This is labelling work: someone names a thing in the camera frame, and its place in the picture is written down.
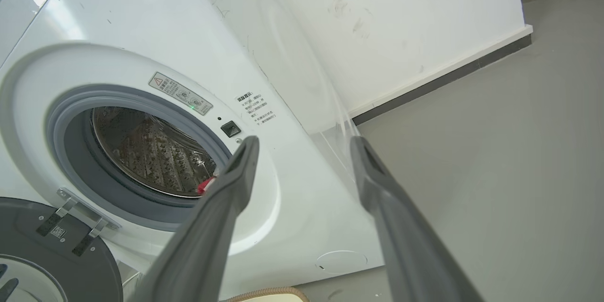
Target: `floor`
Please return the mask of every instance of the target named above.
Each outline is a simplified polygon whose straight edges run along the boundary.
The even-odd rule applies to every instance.
[[[489,302],[604,301],[604,0],[524,5],[534,44],[360,126]],[[302,289],[391,302],[382,268]]]

